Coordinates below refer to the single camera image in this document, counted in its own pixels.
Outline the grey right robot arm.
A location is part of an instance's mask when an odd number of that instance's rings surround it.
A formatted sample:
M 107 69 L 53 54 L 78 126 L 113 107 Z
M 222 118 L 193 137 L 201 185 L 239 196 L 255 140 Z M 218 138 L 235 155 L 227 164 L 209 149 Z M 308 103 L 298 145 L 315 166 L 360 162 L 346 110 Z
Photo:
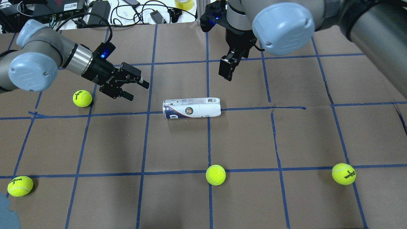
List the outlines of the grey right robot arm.
M 216 17 L 231 29 L 252 32 L 269 54 L 302 48 L 334 25 L 406 97 L 406 1 L 217 0 Z

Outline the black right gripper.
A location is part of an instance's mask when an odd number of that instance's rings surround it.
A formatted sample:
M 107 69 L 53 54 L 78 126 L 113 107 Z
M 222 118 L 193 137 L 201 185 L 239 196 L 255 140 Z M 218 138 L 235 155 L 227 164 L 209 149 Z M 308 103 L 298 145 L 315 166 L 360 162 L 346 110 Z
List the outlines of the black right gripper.
M 233 72 L 239 65 L 241 58 L 248 58 L 250 49 L 256 45 L 257 38 L 252 30 L 238 34 L 227 28 L 225 40 L 229 46 L 229 52 L 234 54 L 233 57 L 223 56 L 220 59 L 218 74 L 225 80 L 231 81 Z

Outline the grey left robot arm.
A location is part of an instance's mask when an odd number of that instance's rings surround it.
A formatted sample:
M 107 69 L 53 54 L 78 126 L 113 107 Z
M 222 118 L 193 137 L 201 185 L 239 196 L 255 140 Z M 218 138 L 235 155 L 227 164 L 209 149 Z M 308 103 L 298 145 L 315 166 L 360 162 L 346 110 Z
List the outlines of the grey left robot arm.
M 125 62 L 116 68 L 107 60 L 115 50 L 109 40 L 92 51 L 30 19 L 22 27 L 16 43 L 20 50 L 1 53 L 1 93 L 16 89 L 44 91 L 55 81 L 59 68 L 99 85 L 99 91 L 113 99 L 133 100 L 134 96 L 122 89 L 124 84 L 149 88 L 141 70 Z

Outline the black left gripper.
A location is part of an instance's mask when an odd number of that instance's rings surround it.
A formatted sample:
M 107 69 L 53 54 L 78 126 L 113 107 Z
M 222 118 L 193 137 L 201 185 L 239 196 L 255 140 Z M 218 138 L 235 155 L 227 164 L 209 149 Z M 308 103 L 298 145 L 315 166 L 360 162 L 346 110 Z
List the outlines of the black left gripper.
M 140 69 L 125 62 L 120 68 L 116 68 L 101 57 L 94 58 L 81 76 L 99 85 L 99 91 L 113 99 L 121 97 L 129 101 L 134 100 L 134 95 L 121 88 L 124 84 L 138 84 L 145 89 L 150 86 L 149 82 L 142 79 Z

